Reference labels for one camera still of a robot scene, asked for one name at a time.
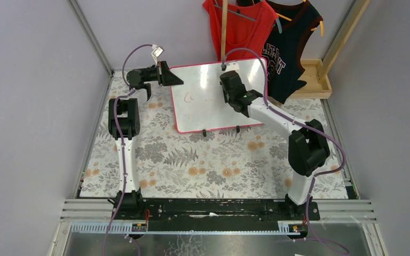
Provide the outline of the pink framed whiteboard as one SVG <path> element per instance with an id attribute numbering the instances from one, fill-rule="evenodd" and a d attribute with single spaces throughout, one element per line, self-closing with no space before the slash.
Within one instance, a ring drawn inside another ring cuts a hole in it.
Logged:
<path id="1" fill-rule="evenodd" d="M 219 62 L 172 67 L 170 71 L 184 82 L 170 88 L 179 133 L 261 124 L 225 102 L 219 78 L 224 70 Z"/>

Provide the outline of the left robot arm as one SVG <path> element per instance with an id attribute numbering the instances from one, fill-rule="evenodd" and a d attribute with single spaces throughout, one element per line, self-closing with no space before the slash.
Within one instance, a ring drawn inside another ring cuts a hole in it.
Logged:
<path id="1" fill-rule="evenodd" d="M 108 131 L 117 145 L 120 168 L 119 190 L 112 202 L 114 212 L 137 212 L 143 209 L 135 153 L 135 140 L 140 133 L 139 107 L 152 95 L 150 82 L 158 82 L 159 86 L 175 86 L 183 85 L 184 81 L 170 71 L 166 61 L 131 70 L 124 78 L 130 85 L 130 92 L 110 99 L 108 103 Z"/>

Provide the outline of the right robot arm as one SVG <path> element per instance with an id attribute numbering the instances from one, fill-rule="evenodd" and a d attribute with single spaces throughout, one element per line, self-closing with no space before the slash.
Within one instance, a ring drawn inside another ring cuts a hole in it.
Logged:
<path id="1" fill-rule="evenodd" d="M 288 142 L 288 163 L 294 170 L 293 183 L 287 196 L 296 205 L 309 200 L 313 175 L 330 156 L 322 124 L 313 119 L 303 121 L 271 104 L 256 90 L 247 90 L 236 71 L 220 75 L 224 101 L 234 111 L 263 123 Z"/>

